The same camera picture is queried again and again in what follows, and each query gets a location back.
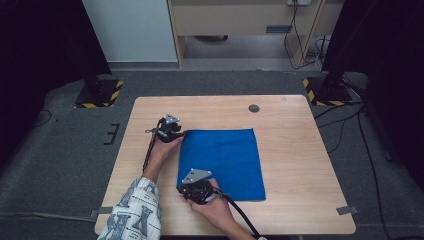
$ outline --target blue cloth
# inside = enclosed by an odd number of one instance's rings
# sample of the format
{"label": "blue cloth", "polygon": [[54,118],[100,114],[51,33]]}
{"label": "blue cloth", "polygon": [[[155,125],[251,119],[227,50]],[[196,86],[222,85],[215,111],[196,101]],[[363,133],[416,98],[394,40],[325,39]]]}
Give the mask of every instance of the blue cloth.
{"label": "blue cloth", "polygon": [[177,185],[192,168],[211,171],[209,178],[235,201],[265,200],[253,129],[190,130],[181,144]]}

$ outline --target white wall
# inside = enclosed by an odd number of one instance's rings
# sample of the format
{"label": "white wall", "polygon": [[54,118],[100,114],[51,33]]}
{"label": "white wall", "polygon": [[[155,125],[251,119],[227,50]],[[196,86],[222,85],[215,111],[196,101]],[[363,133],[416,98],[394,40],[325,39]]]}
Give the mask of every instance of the white wall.
{"label": "white wall", "polygon": [[83,0],[108,62],[177,62],[166,0]]}

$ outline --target printed shirt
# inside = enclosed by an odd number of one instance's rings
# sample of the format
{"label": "printed shirt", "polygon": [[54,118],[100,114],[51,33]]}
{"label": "printed shirt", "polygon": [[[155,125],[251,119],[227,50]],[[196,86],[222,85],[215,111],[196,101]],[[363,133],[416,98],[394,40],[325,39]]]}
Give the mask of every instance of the printed shirt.
{"label": "printed shirt", "polygon": [[137,178],[122,195],[98,240],[160,239],[159,189],[147,178]]}

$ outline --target wooden table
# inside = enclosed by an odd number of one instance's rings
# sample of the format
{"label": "wooden table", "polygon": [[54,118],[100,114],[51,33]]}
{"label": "wooden table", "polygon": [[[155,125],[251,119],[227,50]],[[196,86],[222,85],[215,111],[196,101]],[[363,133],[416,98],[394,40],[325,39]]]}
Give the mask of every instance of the wooden table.
{"label": "wooden table", "polygon": [[[256,104],[257,113],[249,111]],[[308,102],[301,95],[140,97],[115,163],[102,207],[115,206],[131,182],[142,173],[150,141],[147,129],[171,113],[188,129],[253,128],[259,149],[266,200],[238,202],[261,234],[351,234],[346,206]],[[162,235],[222,235],[191,211],[175,189],[179,150],[171,154],[159,176]],[[236,220],[248,226],[236,210]],[[100,214],[99,234],[108,214]]]}

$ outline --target black curtain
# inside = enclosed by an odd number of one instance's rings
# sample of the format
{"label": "black curtain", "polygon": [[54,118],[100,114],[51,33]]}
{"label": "black curtain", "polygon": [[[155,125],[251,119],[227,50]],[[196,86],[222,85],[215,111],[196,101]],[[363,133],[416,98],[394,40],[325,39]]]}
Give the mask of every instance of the black curtain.
{"label": "black curtain", "polygon": [[100,74],[111,72],[81,1],[0,0],[0,169],[46,93]]}
{"label": "black curtain", "polygon": [[391,160],[424,189],[424,1],[345,0],[324,71],[368,76],[363,100]]}

